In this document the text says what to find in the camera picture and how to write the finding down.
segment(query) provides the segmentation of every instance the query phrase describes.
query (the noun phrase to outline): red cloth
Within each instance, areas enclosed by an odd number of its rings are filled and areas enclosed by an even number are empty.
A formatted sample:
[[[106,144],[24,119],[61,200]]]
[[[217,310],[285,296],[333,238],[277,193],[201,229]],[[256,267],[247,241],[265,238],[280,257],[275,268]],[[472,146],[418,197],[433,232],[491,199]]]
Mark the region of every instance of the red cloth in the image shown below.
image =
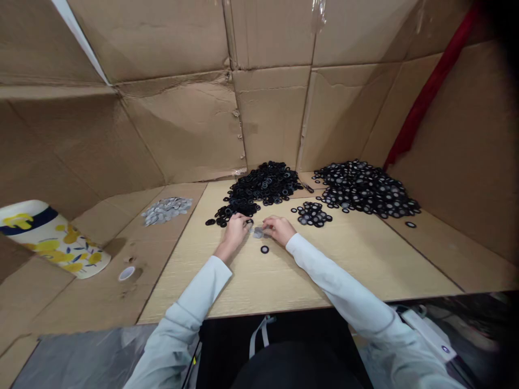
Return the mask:
[[[394,164],[401,154],[411,149],[412,142],[415,139],[420,123],[427,113],[429,105],[431,105],[431,102],[434,100],[438,90],[442,86],[443,81],[458,60],[461,50],[465,46],[470,32],[472,31],[478,13],[479,4],[476,2],[465,15],[465,19],[463,19],[454,33],[454,36],[445,49],[442,58],[440,58],[440,61],[412,105],[402,129],[396,137],[393,147],[389,151],[388,157],[385,160],[384,170],[386,170],[389,165]]]

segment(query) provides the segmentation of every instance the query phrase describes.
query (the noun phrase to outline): navy blue stripe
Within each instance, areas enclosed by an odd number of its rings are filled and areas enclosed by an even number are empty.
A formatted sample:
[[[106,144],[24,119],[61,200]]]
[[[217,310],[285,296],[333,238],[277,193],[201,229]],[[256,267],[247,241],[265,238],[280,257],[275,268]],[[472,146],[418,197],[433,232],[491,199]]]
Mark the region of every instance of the navy blue stripe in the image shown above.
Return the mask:
[[[20,227],[16,227],[16,226],[15,227],[2,226],[2,227],[0,227],[0,232],[6,236],[18,235],[18,234],[21,234],[21,233],[24,233],[27,231],[34,230],[34,229],[50,222],[51,220],[55,219],[56,216],[58,216],[58,212],[56,212],[51,207],[48,207],[45,211],[37,214],[36,216],[33,216],[32,217],[33,221],[27,222],[31,225],[31,228],[29,228],[28,230],[22,230]]]

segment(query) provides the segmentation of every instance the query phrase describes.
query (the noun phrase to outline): wooden table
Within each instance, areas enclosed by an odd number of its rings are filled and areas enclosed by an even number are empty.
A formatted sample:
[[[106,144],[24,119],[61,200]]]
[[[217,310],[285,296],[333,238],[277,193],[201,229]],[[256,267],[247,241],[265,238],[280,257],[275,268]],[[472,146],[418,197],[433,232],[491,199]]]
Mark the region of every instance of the wooden table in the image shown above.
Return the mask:
[[[195,274],[212,255],[224,229],[205,221],[224,205],[231,182],[209,183],[139,319],[156,323],[175,302]],[[296,191],[295,196],[309,196]],[[302,226],[290,209],[312,198],[291,199],[279,205],[261,206],[254,226],[271,214],[285,216],[308,241],[348,271],[380,299],[402,300],[444,296],[463,291],[428,259],[375,215],[345,214],[324,207],[333,216],[321,229]],[[260,247],[267,245],[268,254]],[[208,317],[240,316],[331,305],[324,293],[300,269],[292,256],[270,238],[249,234],[230,268],[233,277],[209,311]]]

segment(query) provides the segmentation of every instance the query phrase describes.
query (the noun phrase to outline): yellow floral cup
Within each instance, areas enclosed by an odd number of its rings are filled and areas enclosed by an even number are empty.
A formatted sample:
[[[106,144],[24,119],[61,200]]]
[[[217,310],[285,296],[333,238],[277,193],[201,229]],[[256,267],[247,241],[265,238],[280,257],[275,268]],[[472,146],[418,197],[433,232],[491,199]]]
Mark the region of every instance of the yellow floral cup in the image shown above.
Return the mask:
[[[97,274],[111,259],[49,204],[39,200],[1,208],[0,232],[77,278]]]

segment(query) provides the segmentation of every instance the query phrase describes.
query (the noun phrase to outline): hand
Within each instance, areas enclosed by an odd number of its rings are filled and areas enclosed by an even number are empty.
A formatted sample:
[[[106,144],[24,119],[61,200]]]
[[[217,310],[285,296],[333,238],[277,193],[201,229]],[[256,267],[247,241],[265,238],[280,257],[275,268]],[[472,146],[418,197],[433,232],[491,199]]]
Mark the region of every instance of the hand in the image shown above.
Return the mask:
[[[269,216],[263,221],[263,233],[272,236],[285,247],[295,234],[296,230],[286,218]]]
[[[241,213],[235,213],[227,222],[223,240],[213,254],[215,257],[221,259],[223,263],[227,264],[229,258],[249,232],[252,225],[252,223],[246,223],[249,219],[250,217],[242,215]]]

